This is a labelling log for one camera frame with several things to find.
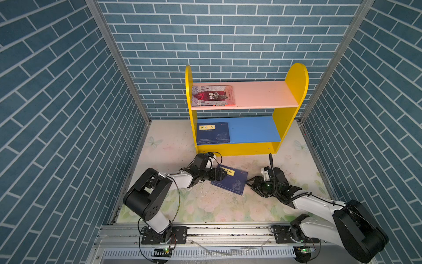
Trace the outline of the pink red cover book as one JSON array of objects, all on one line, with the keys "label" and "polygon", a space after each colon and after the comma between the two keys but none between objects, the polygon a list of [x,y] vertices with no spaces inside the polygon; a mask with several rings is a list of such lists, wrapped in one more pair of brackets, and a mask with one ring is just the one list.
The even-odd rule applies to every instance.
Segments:
[{"label": "pink red cover book", "polygon": [[192,106],[232,106],[235,105],[234,89],[230,85],[194,86]]}]

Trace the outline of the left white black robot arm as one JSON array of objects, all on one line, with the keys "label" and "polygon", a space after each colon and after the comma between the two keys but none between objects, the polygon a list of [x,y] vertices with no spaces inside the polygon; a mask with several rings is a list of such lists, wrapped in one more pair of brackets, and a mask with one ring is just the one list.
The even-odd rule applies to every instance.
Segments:
[{"label": "left white black robot arm", "polygon": [[167,242],[172,236],[173,220],[165,216],[162,205],[168,192],[188,189],[204,181],[221,181],[227,176],[222,168],[183,168],[176,174],[163,174],[153,168],[146,169],[124,196],[123,204],[149,227],[153,239]]}]

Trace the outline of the navy book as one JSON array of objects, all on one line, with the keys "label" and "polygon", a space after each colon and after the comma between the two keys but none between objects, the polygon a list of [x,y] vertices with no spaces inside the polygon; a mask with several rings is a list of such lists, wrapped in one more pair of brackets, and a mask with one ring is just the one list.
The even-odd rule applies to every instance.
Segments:
[{"label": "navy book", "polygon": [[223,180],[211,181],[211,185],[230,191],[242,196],[244,193],[248,173],[246,171],[219,165],[218,168],[224,170],[227,175]]},{"label": "navy book", "polygon": [[230,142],[229,125],[226,122],[197,124],[197,145],[227,144]]}]

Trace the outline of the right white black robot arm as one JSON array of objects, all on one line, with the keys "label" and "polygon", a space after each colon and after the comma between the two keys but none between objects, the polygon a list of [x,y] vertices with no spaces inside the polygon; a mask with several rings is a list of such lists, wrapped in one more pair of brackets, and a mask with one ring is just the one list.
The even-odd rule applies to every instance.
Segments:
[{"label": "right white black robot arm", "polygon": [[373,215],[356,200],[334,201],[291,185],[280,168],[264,167],[261,176],[246,184],[263,198],[276,198],[303,214],[289,229],[272,227],[276,238],[283,234],[295,243],[329,242],[344,248],[354,259],[367,264],[389,243],[386,232]]}]

